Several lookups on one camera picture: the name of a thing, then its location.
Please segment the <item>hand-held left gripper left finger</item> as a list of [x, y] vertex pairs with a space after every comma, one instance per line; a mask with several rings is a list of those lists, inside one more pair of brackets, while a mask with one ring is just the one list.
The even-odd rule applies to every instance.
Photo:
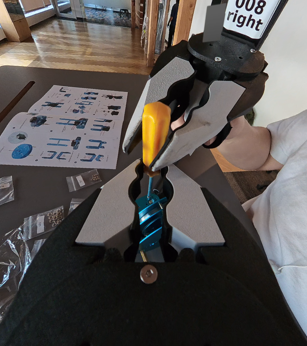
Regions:
[[135, 206], [129, 197], [129, 187], [137, 177], [135, 168], [139, 163], [140, 159], [137, 159], [103, 185], [76, 238], [77, 244], [126, 250], [133, 243], [130, 226]]

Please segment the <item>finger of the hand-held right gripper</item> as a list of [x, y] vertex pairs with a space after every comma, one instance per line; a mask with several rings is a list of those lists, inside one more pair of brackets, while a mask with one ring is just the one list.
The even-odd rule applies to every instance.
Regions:
[[182, 58], [174, 57], [155, 76], [151, 77], [140, 96], [138, 104], [129, 122], [125, 138], [122, 144], [123, 152], [131, 152], [130, 144], [142, 121], [144, 106], [148, 103], [160, 101], [168, 95], [168, 89], [174, 82], [190, 77], [194, 72], [191, 64]]
[[234, 81], [212, 82], [206, 90], [206, 104], [190, 111], [184, 125], [174, 131], [163, 152], [152, 162], [152, 171], [192, 154], [195, 149], [216, 136], [228, 123], [228, 114], [245, 90]]

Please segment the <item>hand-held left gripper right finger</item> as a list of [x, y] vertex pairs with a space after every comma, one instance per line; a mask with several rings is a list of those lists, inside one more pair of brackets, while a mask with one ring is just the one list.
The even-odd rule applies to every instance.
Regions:
[[167, 221], [172, 226], [171, 246], [176, 251], [197, 251], [202, 246], [224, 245], [200, 185], [175, 165], [168, 166], [166, 178], [173, 186], [173, 197], [166, 207]]

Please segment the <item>blue metal toy robot arm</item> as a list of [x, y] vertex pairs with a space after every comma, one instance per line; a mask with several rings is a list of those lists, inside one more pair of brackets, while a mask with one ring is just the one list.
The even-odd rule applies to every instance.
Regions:
[[140, 222], [141, 239], [135, 262], [143, 262], [141, 250], [149, 262], [164, 262], [159, 240], [162, 234], [163, 207], [167, 198], [151, 193], [136, 200]]

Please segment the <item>yellow handled screwdriver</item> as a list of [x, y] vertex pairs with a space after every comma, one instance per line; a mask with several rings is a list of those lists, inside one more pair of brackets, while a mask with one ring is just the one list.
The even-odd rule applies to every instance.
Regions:
[[147, 198], [151, 198], [152, 174], [149, 166], [163, 147], [170, 126], [171, 109], [162, 102], [144, 106], [142, 115], [143, 163], [150, 176]]

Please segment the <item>person's right forearm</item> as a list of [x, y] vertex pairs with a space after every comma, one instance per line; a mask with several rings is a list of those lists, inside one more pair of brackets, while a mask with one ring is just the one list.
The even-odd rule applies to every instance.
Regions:
[[271, 133], [265, 127], [247, 128], [242, 138], [232, 139], [218, 150], [234, 166], [244, 170], [279, 170], [283, 164], [270, 154]]

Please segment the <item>person's right hand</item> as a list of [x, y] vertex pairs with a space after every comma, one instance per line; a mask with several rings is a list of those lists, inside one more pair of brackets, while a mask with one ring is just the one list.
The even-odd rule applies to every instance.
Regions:
[[[175, 130], [181, 127], [185, 123], [185, 113], [183, 113], [176, 121], [171, 123], [171, 129]], [[222, 142], [221, 147], [224, 147], [225, 144], [229, 144], [232, 139], [242, 138], [244, 136], [244, 131], [249, 128], [252, 130], [251, 125], [246, 120], [245, 116], [240, 116], [238, 118], [233, 119], [230, 122], [231, 131], [229, 132], [226, 139]]]

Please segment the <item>zip bag of small nuts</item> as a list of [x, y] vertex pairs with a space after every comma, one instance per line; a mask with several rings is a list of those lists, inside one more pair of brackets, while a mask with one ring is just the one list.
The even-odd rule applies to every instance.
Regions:
[[93, 184], [100, 183], [102, 181], [100, 179], [97, 169], [86, 171], [74, 176], [68, 176], [66, 177], [66, 180], [69, 192], [73, 192], [81, 188], [85, 188]]

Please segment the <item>pile of small zip bags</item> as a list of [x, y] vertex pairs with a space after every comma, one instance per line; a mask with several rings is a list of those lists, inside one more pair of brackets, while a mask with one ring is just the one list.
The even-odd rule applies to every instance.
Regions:
[[[67, 215], [76, 209], [83, 201], [84, 199], [72, 199]], [[53, 231], [60, 225], [64, 218], [63, 206], [25, 218], [23, 224], [24, 240], [27, 241], [38, 236], [47, 235], [47, 233]], [[46, 238], [35, 240], [30, 253], [31, 260], [33, 260], [34, 256], [38, 253], [45, 240]]]

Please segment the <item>glass door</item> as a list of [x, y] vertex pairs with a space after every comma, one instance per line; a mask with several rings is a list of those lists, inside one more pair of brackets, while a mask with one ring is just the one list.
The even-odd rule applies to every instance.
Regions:
[[83, 20], [89, 23], [128, 27], [132, 26], [130, 0], [84, 0], [80, 1]]

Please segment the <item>person in white shirt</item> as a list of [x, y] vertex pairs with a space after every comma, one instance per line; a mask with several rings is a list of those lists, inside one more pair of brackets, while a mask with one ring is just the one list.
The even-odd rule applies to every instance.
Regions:
[[283, 165], [249, 211], [282, 293], [307, 335], [307, 110], [267, 126]]

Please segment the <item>printed instruction sheet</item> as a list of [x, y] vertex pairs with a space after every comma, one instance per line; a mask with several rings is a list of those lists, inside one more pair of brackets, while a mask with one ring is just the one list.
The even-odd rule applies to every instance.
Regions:
[[0, 135], [0, 165], [115, 169], [127, 94], [52, 86]]

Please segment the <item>crumpled clear plastic wrap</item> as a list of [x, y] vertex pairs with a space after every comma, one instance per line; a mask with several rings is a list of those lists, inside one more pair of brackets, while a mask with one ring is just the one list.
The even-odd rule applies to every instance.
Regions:
[[24, 239], [22, 226], [0, 238], [0, 322], [30, 263], [30, 250]]

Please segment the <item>light wooden cabinet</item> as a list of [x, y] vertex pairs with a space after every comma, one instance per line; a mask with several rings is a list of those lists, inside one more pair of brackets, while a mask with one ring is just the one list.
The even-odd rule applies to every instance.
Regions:
[[0, 25], [8, 41], [22, 42], [31, 37], [20, 2], [0, 0]]

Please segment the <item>white drawstring with toggle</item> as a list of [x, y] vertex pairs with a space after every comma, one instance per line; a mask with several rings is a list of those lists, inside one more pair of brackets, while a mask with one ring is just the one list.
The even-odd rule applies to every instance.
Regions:
[[290, 268], [301, 268], [301, 269], [307, 268], [307, 265], [291, 265], [290, 264], [290, 265], [279, 266], [273, 260], [270, 260], [270, 259], [268, 260], [268, 262], [269, 262], [269, 264], [270, 264], [270, 266], [271, 266], [271, 268], [272, 268], [272, 270], [273, 270], [273, 272], [275, 274], [280, 274], [284, 268], [288, 268], [288, 267], [290, 267]]

